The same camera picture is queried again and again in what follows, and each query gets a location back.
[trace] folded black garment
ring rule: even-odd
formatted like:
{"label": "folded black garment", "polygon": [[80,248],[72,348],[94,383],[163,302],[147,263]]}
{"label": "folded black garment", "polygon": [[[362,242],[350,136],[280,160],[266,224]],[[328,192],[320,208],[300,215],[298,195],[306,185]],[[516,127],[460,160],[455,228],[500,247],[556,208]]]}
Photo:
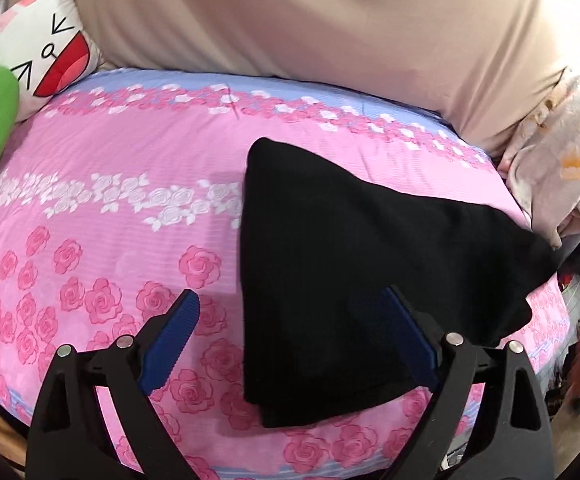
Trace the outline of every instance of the folded black garment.
{"label": "folded black garment", "polygon": [[390,313],[354,298],[396,285],[444,332],[496,346],[529,322],[526,296],[557,268],[547,241],[497,209],[370,184],[268,139],[247,157],[240,245],[245,398],[267,428],[415,386]]}

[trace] red mouth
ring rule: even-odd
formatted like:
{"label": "red mouth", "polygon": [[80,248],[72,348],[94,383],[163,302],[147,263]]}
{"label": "red mouth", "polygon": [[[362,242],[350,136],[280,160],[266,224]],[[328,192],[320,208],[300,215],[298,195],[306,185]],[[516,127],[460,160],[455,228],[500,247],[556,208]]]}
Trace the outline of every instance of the red mouth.
{"label": "red mouth", "polygon": [[51,97],[74,83],[89,63],[89,47],[82,33],[77,33],[52,63],[34,91],[36,97]]}

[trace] pink floral bed sheet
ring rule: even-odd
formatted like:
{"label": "pink floral bed sheet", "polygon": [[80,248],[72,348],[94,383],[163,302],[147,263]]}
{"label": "pink floral bed sheet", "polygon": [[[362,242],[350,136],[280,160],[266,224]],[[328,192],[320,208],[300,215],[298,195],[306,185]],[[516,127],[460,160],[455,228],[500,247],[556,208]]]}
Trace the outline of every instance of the pink floral bed sheet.
{"label": "pink floral bed sheet", "polygon": [[[57,347],[135,334],[184,288],[201,318],[151,400],[201,480],[349,478],[387,466],[429,400],[418,389],[309,428],[265,430],[243,399],[237,234],[246,154],[262,136],[403,192],[526,220],[487,156],[426,114],[314,84],[118,70],[54,98],[0,161],[0,403],[29,423]],[[556,280],[514,338],[536,370],[568,331]],[[458,434],[478,410],[475,386]],[[137,467],[109,394],[121,461]]]}

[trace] bed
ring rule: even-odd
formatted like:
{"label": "bed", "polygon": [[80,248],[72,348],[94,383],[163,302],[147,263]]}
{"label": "bed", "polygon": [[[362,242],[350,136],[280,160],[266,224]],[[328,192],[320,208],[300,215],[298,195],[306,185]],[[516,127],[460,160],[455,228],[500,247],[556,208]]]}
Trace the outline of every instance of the bed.
{"label": "bed", "polygon": [[[58,346],[108,346],[184,288],[201,319],[151,396],[202,480],[350,478],[385,468],[430,398],[423,389],[300,430],[264,430],[243,400],[237,234],[246,153],[304,147],[402,192],[527,219],[488,156],[434,114],[320,84],[182,72],[98,73],[19,126],[0,161],[0,404],[29,423]],[[547,378],[569,329],[553,277],[512,337]],[[475,386],[456,445],[474,423]],[[100,392],[121,461],[137,467]]]}

